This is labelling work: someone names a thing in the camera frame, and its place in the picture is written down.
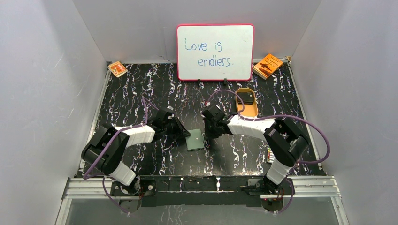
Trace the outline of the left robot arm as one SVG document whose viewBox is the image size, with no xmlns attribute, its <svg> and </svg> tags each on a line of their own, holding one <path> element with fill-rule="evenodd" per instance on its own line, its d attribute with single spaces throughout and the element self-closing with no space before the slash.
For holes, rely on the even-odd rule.
<svg viewBox="0 0 398 225">
<path fill-rule="evenodd" d="M 129 195 L 140 190 L 136 173 L 122 162 L 125 149 L 132 145 L 153 143 L 163 136 L 179 140 L 191 136 L 174 112 L 168 108 L 156 110 L 146 124 L 130 127 L 114 127 L 103 124 L 86 144 L 81 158 L 89 163 L 89 169 L 97 169 L 122 184 Z"/>
</svg>

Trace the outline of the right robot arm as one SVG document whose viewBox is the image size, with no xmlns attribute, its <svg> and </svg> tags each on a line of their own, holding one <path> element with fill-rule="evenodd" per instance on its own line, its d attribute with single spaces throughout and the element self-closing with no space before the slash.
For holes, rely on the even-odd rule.
<svg viewBox="0 0 398 225">
<path fill-rule="evenodd" d="M 267 142 L 274 161 L 264 176 L 265 190 L 277 194 L 283 180 L 309 147 L 309 141 L 293 120 L 287 117 L 255 120 L 242 119 L 238 114 L 224 113 L 218 106 L 210 105 L 201 113 L 205 124 L 205 139 L 215 139 L 224 134 L 246 135 Z"/>
</svg>

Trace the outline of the green card holder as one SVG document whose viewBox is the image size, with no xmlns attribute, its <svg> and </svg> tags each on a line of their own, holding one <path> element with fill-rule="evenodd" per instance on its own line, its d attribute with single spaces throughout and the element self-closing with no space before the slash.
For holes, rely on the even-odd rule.
<svg viewBox="0 0 398 225">
<path fill-rule="evenodd" d="M 186 137 L 188 151 L 201 150 L 205 147 L 204 136 L 200 129 L 189 130 L 190 136 Z"/>
</svg>

